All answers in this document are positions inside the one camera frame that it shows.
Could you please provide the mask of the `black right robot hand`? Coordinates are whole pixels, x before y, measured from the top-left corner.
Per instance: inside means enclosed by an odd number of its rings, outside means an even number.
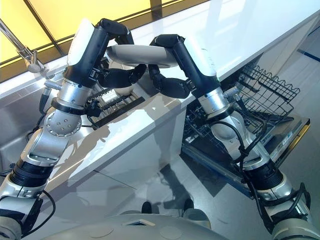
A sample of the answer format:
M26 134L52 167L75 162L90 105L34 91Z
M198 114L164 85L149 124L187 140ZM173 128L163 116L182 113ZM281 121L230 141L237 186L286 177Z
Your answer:
M161 74L158 64L149 64L149 77L154 87L163 95L176 99L185 99L192 94L196 98L210 93L221 86L214 69L211 73L200 68L200 62L191 55L186 39L178 34L160 34L150 46L163 47L175 58L187 80L168 78Z

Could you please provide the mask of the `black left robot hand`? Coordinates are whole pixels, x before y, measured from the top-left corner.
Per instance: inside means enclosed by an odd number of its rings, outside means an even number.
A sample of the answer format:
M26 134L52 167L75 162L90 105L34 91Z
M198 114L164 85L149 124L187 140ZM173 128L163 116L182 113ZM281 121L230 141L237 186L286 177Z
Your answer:
M83 18L69 48L64 78L87 88L92 88L96 83L113 89L135 84L145 73L145 64L129 70L101 67L110 40L115 40L118 45L134 44L132 34L125 25L107 18L93 25Z

